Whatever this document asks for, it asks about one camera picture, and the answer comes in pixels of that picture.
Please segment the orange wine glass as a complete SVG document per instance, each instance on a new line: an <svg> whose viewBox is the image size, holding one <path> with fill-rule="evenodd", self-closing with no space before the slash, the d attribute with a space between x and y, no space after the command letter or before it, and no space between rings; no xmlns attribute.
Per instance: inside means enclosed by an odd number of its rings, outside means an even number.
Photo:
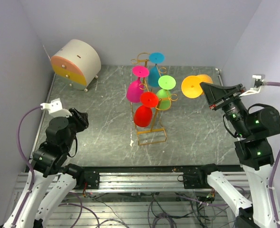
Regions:
<svg viewBox="0 0 280 228"><path fill-rule="evenodd" d="M186 77L181 84L181 91L183 95L191 99L201 96L204 93L200 86L200 83L202 82L210 84L213 83L212 78L205 74Z"/></svg>

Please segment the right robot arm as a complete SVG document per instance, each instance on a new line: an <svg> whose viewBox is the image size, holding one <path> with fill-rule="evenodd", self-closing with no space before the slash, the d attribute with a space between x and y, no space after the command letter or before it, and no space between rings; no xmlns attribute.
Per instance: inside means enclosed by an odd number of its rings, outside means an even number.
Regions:
<svg viewBox="0 0 280 228"><path fill-rule="evenodd" d="M242 84L220 86L203 81L183 82L182 93L188 98L205 95L211 110L222 109L235 129L235 151L246 174L251 200L246 199L219 171L215 164L201 167L197 182L214 188L234 212L239 228L280 228L280 208L272 184L275 160L268 137L280 134L280 113L273 106L256 104L249 112L241 100L247 91Z"/></svg>

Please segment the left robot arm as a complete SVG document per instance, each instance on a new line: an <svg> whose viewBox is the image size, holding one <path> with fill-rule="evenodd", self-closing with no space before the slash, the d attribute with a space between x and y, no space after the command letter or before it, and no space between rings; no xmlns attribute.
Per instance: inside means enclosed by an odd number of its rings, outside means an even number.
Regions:
<svg viewBox="0 0 280 228"><path fill-rule="evenodd" d="M44 228L64 197L87 183L84 168L63 164L72 144L77 143L76 135L88 126L88 113L75 108L49 122L46 140L27 164L26 185L4 228Z"/></svg>

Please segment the green wine glass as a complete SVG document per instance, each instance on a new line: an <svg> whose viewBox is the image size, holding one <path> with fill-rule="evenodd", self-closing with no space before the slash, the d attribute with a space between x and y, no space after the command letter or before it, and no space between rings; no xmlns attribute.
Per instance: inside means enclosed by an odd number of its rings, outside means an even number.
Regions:
<svg viewBox="0 0 280 228"><path fill-rule="evenodd" d="M156 95L161 99L159 109L167 110L171 107L171 92L170 90L176 86L176 80L174 77L169 75L161 76L158 80L160 89L157 91Z"/></svg>

